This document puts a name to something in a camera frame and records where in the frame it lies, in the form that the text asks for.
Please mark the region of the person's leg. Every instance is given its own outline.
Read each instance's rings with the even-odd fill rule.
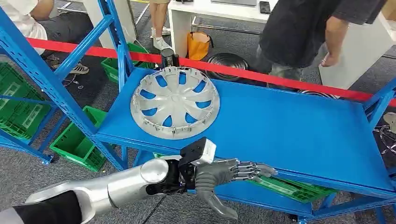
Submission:
[[[270,73],[272,70],[272,62],[270,62],[262,53],[260,45],[257,47],[256,51],[256,62],[254,69],[259,73]]]
[[[87,14],[78,12],[68,12],[60,14],[49,20],[38,21],[46,33],[47,39],[50,41],[79,43],[92,30],[93,26]],[[42,57],[48,58],[54,52],[45,50]],[[78,64],[71,73],[86,74],[89,69]]]
[[[151,13],[151,23],[152,23],[152,28],[151,28],[151,37],[150,38],[155,38],[156,37],[156,23],[157,23],[157,16],[158,16],[158,6],[160,4],[166,4],[166,7],[168,7],[170,0],[150,0],[149,1],[149,8],[150,8],[150,13]],[[162,31],[162,35],[170,35],[170,29],[166,28],[164,25],[160,29]]]
[[[154,26],[151,35],[154,38],[153,45],[158,50],[170,48],[162,37],[169,2],[170,0],[150,0],[151,20]]]
[[[156,29],[156,37],[162,37],[162,32],[163,32],[163,26],[165,24],[165,19],[166,19],[166,12],[168,10],[168,4],[163,3],[163,4],[157,4],[157,9],[156,9],[156,16],[155,16],[155,29]]]
[[[301,81],[301,76],[303,75],[302,68],[293,68],[290,66],[284,66],[280,64],[273,63],[272,71],[269,73],[272,76],[277,76],[281,78],[293,79],[297,81]],[[280,89],[280,90],[288,90],[288,91],[298,91],[298,89],[290,88],[281,85],[268,84],[268,87]]]
[[[298,81],[301,80],[301,76],[303,73],[303,69],[292,68],[290,66],[284,66],[271,62],[263,54],[260,45],[257,47],[255,70],[260,73],[266,73],[272,76],[278,76]],[[271,83],[268,83],[267,86],[274,89],[296,91],[296,89],[294,88],[275,85]]]
[[[149,9],[150,9],[150,14],[151,14],[151,38],[156,37],[156,13],[157,13],[157,3],[154,3],[152,0],[149,2]]]

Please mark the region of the red rope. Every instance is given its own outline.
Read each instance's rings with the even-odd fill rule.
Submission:
[[[77,44],[73,44],[73,43],[46,41],[46,40],[32,39],[32,38],[27,38],[27,40],[35,48],[43,48],[53,51],[72,52],[77,47]],[[117,52],[114,49],[107,49],[100,47],[89,48],[89,50],[86,52],[86,55],[117,58]],[[161,63],[160,55],[144,54],[144,53],[136,53],[136,52],[130,52],[130,55],[135,61]],[[193,61],[187,58],[179,58],[179,62],[180,62],[180,66],[191,67],[201,70],[210,70],[218,73],[224,73],[227,75],[243,77],[247,79],[287,86],[301,90],[322,92],[352,100],[364,101],[364,100],[368,100],[372,96],[372,94],[368,94],[365,92],[343,90],[339,88],[323,86],[313,83],[300,82],[296,80],[270,76],[253,71],[231,68],[223,65],[216,65],[201,61]],[[395,99],[392,100],[389,105],[396,107],[396,100]]]

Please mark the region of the wheel cover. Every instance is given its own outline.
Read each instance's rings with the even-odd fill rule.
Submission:
[[[193,68],[167,67],[145,76],[131,98],[131,113],[145,132],[185,139],[207,129],[219,113],[216,87]]]

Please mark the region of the floor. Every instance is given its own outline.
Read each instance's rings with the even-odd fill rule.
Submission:
[[[56,1],[58,7],[65,4],[63,1]],[[145,4],[133,3],[135,19],[139,16]],[[73,3],[69,9],[84,10],[80,4]],[[200,19],[198,22],[203,24],[221,25],[231,28],[245,28],[244,23],[227,23],[222,21],[212,21],[208,19]],[[158,53],[158,50],[153,48],[149,37],[150,17],[149,12],[143,16],[140,23],[137,25],[139,42],[152,53]],[[261,30],[262,27],[252,27],[252,30]],[[240,55],[245,58],[250,65],[255,60],[255,50],[257,46],[258,37],[255,35],[233,34],[233,38],[227,38],[228,33],[217,30],[201,29],[210,34],[215,42],[215,48],[210,50],[209,56],[219,52],[230,52]],[[396,56],[396,48],[392,48],[388,52],[389,55]],[[2,61],[7,61],[6,58],[0,58]],[[77,77],[79,85],[83,85],[83,89],[77,88],[79,85],[72,84],[67,89],[74,96],[78,104],[83,107],[91,105],[104,111],[108,111],[118,93],[118,86],[115,83],[108,81],[103,69],[99,65],[102,58],[86,56],[82,63],[90,68],[88,75]],[[390,79],[395,77],[396,63],[392,59],[381,58],[378,62],[370,68],[352,87],[353,90],[376,92]],[[316,67],[307,68],[304,71],[304,81],[320,83],[320,75]],[[43,139],[51,130],[51,124],[48,125],[41,134],[40,139]],[[136,151],[131,149],[129,153],[130,162],[132,163]],[[396,165],[396,156],[387,154],[384,156],[384,161],[387,166]],[[23,203],[32,192],[49,186],[51,184],[64,180],[83,180],[94,178],[98,176],[108,175],[115,172],[114,167],[110,163],[105,163],[103,168],[97,172],[91,172],[79,165],[75,165],[63,158],[56,158],[54,163],[49,166],[44,166],[40,161],[30,155],[15,152],[13,150],[0,148],[0,210],[8,208],[12,205]],[[338,193],[334,204],[352,200],[357,195],[348,192]],[[240,203],[225,202],[228,206],[234,208],[239,213],[238,222],[229,222],[218,218],[206,205],[205,202],[198,199],[195,195],[174,195],[153,197],[143,200],[139,203],[131,204],[125,208],[115,210],[109,214],[95,218],[90,223],[93,224],[156,224],[156,223],[177,223],[177,224],[291,224],[293,223],[288,214],[260,209],[252,206],[247,206]],[[389,207],[384,207],[387,223],[396,224],[396,219],[392,216],[392,211]],[[365,212],[357,212],[355,214],[346,214],[334,218],[310,222],[312,224],[375,224],[375,213],[373,210]]]

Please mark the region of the blue shelving unit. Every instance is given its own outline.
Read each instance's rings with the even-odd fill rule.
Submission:
[[[313,211],[310,203],[299,203],[249,183],[233,182],[216,188],[223,199],[296,214],[300,223],[396,203],[395,181],[389,177],[372,134],[395,96],[396,80],[364,103],[214,80],[221,97],[215,122],[193,138],[159,139],[142,131],[129,109],[133,90],[153,71],[133,67],[113,0],[98,3],[102,21],[55,72],[2,10],[0,46],[118,170],[127,168],[127,147],[140,150],[135,161],[139,165],[150,160],[152,152],[179,154],[182,147],[206,136],[217,145],[218,158],[263,162],[275,167],[281,178],[366,195],[335,206],[330,206],[333,197],[327,197],[321,208]],[[118,54],[120,94],[101,127],[96,128],[61,80],[107,28]],[[312,125],[318,129],[307,128]],[[121,157],[109,143],[121,145]]]
[[[62,125],[64,120],[66,119],[66,115],[63,115],[58,120],[58,122],[54,125],[54,127],[50,131],[50,133],[47,135],[47,137],[44,139],[44,141],[40,144],[40,147],[35,149],[31,146],[32,143],[37,139],[37,137],[39,136],[39,134],[41,133],[43,128],[47,125],[49,120],[53,117],[55,112],[59,111],[58,106],[52,101],[41,101],[41,100],[33,100],[33,99],[27,99],[27,98],[10,97],[10,96],[4,96],[4,95],[0,95],[0,98],[6,98],[6,99],[18,100],[18,101],[26,101],[26,102],[37,103],[37,104],[46,104],[46,105],[51,106],[51,110],[45,115],[45,117],[41,121],[39,127],[37,128],[36,133],[29,140],[15,138],[0,129],[0,146],[12,148],[17,151],[29,153],[33,156],[40,158],[42,160],[42,163],[45,165],[48,165],[49,163],[51,163],[53,155],[46,155],[43,153],[43,151],[48,146],[51,139],[54,137],[54,135],[57,133],[58,129],[60,128],[60,126]]]

